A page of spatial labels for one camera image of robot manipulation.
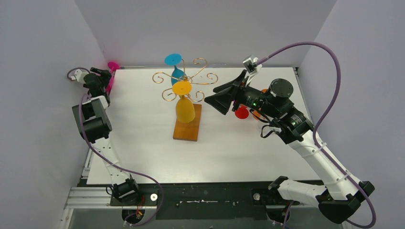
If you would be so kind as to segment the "magenta wine glass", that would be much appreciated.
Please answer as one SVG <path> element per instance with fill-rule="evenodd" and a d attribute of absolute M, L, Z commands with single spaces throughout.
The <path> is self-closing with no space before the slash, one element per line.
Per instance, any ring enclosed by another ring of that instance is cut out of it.
<path fill-rule="evenodd" d="M 111 61 L 107 63 L 108 68 L 110 69 L 111 78 L 109 80 L 108 86 L 106 88 L 106 92 L 108 94 L 111 93 L 112 87 L 114 85 L 115 80 L 115 72 L 120 69 L 120 65 L 117 62 Z"/>

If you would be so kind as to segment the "red wine glass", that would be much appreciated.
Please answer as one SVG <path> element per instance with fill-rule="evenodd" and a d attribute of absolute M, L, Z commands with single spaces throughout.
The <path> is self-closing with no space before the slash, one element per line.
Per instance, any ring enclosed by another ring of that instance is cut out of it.
<path fill-rule="evenodd" d="M 239 108 L 234 112 L 235 116 L 239 119 L 246 119 L 249 117 L 249 111 L 245 106 L 239 106 Z"/>

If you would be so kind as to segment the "orange wine glass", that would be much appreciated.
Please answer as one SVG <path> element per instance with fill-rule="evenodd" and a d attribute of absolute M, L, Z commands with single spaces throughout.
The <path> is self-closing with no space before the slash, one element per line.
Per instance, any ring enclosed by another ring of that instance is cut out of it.
<path fill-rule="evenodd" d="M 266 93 L 267 89 L 262 89 L 261 92 Z M 253 115 L 253 118 L 256 120 L 259 120 L 260 118 L 262 118 L 262 116 L 255 110 L 252 112 L 252 115 Z"/>

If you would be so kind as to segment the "yellow wine glass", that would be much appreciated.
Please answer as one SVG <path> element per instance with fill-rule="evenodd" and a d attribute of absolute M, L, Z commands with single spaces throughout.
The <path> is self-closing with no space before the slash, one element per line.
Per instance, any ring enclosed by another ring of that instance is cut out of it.
<path fill-rule="evenodd" d="M 172 87 L 172 91 L 179 97 L 176 103 L 176 118 L 180 123 L 189 123 L 195 118 L 195 110 L 189 93 L 192 86 L 187 81 L 178 81 Z"/>

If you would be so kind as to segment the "gold wire rack wooden base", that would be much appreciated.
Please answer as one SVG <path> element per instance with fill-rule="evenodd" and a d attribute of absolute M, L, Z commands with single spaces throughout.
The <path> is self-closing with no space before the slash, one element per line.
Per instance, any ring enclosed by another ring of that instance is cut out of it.
<path fill-rule="evenodd" d="M 207 73 L 206 77 L 209 82 L 195 82 L 193 79 L 200 74 L 208 65 L 208 62 L 204 58 L 196 58 L 193 60 L 194 65 L 202 65 L 202 68 L 198 70 L 196 73 L 192 75 L 188 75 L 186 73 L 186 64 L 184 59 L 182 59 L 182 62 L 177 64 L 177 67 L 181 70 L 184 70 L 185 75 L 183 76 L 182 80 L 179 81 L 187 81 L 191 84 L 193 87 L 194 85 L 212 85 L 216 84 L 219 80 L 219 77 L 215 73 Z M 156 72 L 152 76 L 152 80 L 156 84 L 161 84 L 164 82 L 163 76 L 167 76 L 170 78 L 171 82 L 171 74 L 165 73 L 165 72 Z M 179 97 L 172 91 L 173 85 L 171 84 L 171 87 L 168 89 L 165 89 L 161 93 L 161 97 L 164 101 L 166 102 L 172 102 L 172 101 L 179 101 Z M 195 110 L 195 118 L 193 121 L 189 123 L 180 123 L 177 118 L 173 130 L 173 136 L 172 138 L 174 140 L 184 140 L 184 141 L 194 141 L 196 142 L 198 140 L 198 134 L 199 134 L 199 128 L 200 128 L 200 120 L 201 120 L 201 113 L 202 113 L 202 105 L 200 104 L 204 98 L 205 94 L 202 91 L 196 91 L 195 92 L 195 98 L 193 99 L 191 96 L 191 92 L 189 93 L 190 97 L 189 99 L 192 101 L 194 110 Z"/>

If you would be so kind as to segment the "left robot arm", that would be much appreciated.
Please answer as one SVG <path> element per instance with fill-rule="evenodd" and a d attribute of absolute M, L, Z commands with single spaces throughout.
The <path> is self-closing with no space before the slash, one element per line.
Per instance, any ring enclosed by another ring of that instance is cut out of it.
<path fill-rule="evenodd" d="M 106 109 L 110 106 L 107 89 L 111 72 L 77 67 L 70 70 L 67 77 L 83 84 L 88 90 L 87 97 L 79 105 L 73 106 L 72 111 L 81 137 L 90 143 L 109 173 L 111 196 L 122 204 L 137 205 L 142 200 L 142 193 L 132 175 L 121 169 L 109 137 L 112 125 Z"/>

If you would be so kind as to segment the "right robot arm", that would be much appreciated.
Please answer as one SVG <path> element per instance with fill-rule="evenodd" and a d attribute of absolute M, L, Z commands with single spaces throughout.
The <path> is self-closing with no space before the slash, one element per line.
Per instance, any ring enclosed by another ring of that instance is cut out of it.
<path fill-rule="evenodd" d="M 374 185 L 353 176 L 322 142 L 313 123 L 290 100 L 294 88 L 285 79 L 275 79 L 262 92 L 247 82 L 246 70 L 234 80 L 217 86 L 204 101 L 222 114 L 243 105 L 258 112 L 259 120 L 295 150 L 320 177 L 321 185 L 311 185 L 280 176 L 268 187 L 274 204 L 284 201 L 318 208 L 331 222 L 340 224 L 369 200 Z"/>

